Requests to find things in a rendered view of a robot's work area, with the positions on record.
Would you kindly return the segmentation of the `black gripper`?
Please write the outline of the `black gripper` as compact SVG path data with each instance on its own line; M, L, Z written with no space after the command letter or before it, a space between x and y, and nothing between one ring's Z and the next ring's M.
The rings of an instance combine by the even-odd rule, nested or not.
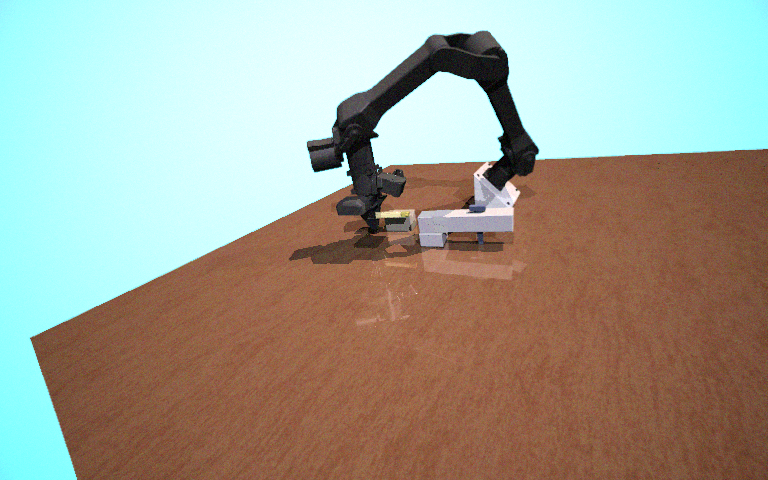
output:
M336 205L339 216L360 215L372 230L379 227L380 218L376 218L375 212L380 212L381 204L387 197L380 191L378 194L372 194L372 175L378 169L379 164L375 164L375 161L360 166L349 166L346 174L351 176L354 187L350 190L351 195L357 196L345 197Z

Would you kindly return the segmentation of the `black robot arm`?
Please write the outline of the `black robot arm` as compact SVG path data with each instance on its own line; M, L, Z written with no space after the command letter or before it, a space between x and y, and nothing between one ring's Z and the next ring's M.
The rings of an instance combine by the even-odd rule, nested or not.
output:
M307 141L313 171L342 167L343 153L349 166L373 162L370 139L379 137L374 130L382 116L437 72L476 80L503 128L503 136L496 138L503 156L482 176L502 191L514 175L531 174L539 147L524 128L508 86L508 55L488 30L474 34L431 34L373 87L341 101L332 127L333 137ZM372 194L380 191L400 197L405 183L403 170L385 173L380 166L372 175Z

